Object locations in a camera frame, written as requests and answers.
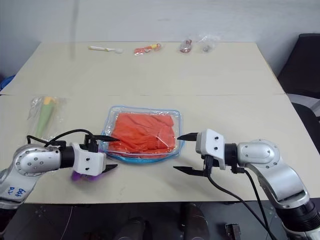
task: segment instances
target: plastic container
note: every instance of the plastic container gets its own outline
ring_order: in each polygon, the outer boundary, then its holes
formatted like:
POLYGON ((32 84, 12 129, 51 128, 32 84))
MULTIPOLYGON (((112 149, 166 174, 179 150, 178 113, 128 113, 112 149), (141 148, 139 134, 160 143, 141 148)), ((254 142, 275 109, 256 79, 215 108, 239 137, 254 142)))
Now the plastic container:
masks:
POLYGON ((102 142, 100 151, 128 163, 153 163, 178 156, 182 141, 177 110, 113 106, 103 135, 120 141, 102 142))

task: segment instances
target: black cable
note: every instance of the black cable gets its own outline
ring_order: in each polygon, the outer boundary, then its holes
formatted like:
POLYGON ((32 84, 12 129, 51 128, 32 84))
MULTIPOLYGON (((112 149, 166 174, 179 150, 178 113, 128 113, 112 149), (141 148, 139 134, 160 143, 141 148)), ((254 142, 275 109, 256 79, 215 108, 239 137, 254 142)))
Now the black cable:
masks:
POLYGON ((251 182, 251 185, 253 187, 256 200, 258 201, 259 208, 260 208, 261 213, 262 213, 262 217, 263 217, 263 220, 264 220, 264 225, 270 230, 269 224, 268 224, 268 220, 267 220, 267 217, 266 217, 266 213, 265 213, 264 208, 262 207, 262 203, 261 203, 261 200, 260 200, 256 185, 255 185, 255 182, 254 182, 254 180, 252 179, 250 173, 247 170, 244 170, 244 173, 248 176, 248 178, 249 178, 249 180, 251 182))
POLYGON ((227 189, 219 186, 212 178, 211 174, 208 173, 207 178, 209 179, 210 183, 215 186, 220 191, 229 194, 230 196, 238 199, 251 213, 252 215, 259 221, 259 223, 264 227, 264 229, 269 233, 272 240, 277 240, 277 238, 273 235, 273 233, 269 230, 269 228, 264 224, 264 222, 258 217, 258 215, 252 210, 252 208, 239 196, 235 195, 231 191, 228 191, 227 189))
POLYGON ((60 135, 52 138, 49 142, 47 142, 47 143, 44 145, 44 147, 48 147, 52 142, 56 141, 56 140, 59 139, 59 138, 62 138, 62 137, 66 136, 66 135, 69 135, 69 134, 79 133, 79 132, 89 134, 90 136, 93 137, 93 134, 92 134, 90 131, 88 131, 88 130, 85 130, 85 129, 75 129, 75 130, 71 130, 71 131, 66 131, 66 132, 61 133, 60 135))
POLYGON ((26 140, 27 140, 28 144, 31 144, 31 139, 33 139, 33 140, 35 140, 37 142, 43 143, 43 144, 47 144, 48 143, 48 141, 42 140, 42 139, 37 138, 35 136, 31 136, 31 135, 27 135, 26 136, 26 140))

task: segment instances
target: orange cloth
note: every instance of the orange cloth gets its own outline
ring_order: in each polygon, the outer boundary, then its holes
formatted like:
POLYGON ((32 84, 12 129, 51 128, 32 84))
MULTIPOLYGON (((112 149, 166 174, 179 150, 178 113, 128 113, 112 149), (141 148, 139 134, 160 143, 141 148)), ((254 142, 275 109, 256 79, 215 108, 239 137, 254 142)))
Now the orange cloth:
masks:
POLYGON ((173 125, 170 115, 119 113, 111 136, 120 141, 110 142, 108 150, 131 154, 170 153, 176 143, 173 125))

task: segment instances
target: white wall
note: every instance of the white wall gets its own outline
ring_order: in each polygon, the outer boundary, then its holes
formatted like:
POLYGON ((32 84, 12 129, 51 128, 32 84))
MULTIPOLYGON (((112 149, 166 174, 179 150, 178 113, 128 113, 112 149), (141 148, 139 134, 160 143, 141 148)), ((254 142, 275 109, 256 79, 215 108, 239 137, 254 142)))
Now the white wall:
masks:
POLYGON ((40 42, 181 41, 211 33, 257 42, 277 74, 298 34, 312 32, 320 32, 320 0, 0 0, 0 73, 16 73, 40 42))

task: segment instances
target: table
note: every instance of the table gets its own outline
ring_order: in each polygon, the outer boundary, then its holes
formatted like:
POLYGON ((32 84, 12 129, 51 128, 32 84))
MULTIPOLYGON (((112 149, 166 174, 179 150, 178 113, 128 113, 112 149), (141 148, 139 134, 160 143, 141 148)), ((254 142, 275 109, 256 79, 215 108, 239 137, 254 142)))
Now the table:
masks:
MULTIPOLYGON (((27 117, 32 96, 0 96, 0 169, 12 161, 14 151, 25 142, 27 117)), ((100 95, 69 98, 64 132, 84 128, 100 133, 108 110, 113 105, 145 106, 178 109, 183 116, 184 133, 212 128, 224 134, 229 143, 254 139, 275 142, 283 159, 300 175, 310 195, 320 197, 315 182, 320 164, 319 154, 311 142, 301 120, 285 94, 276 95, 100 95)), ((65 138, 82 142, 83 135, 65 138)), ((150 165, 130 165, 116 160, 119 166, 96 182, 72 182, 71 169, 48 172, 40 178, 28 203, 132 203, 175 201, 234 201, 234 198, 215 189, 204 177, 189 176, 173 166, 203 167, 195 152, 195 143, 186 142, 181 156, 150 165)), ((223 187, 254 200, 254 192, 244 174, 232 174, 229 169, 215 169, 213 178, 223 187)), ((266 199, 259 187, 261 198, 266 199)))
POLYGON ((197 45, 188 54, 179 43, 143 56, 147 42, 41 43, 5 95, 195 96, 284 94, 255 43, 219 43, 211 53, 197 45), (123 48, 122 54, 88 50, 123 48))

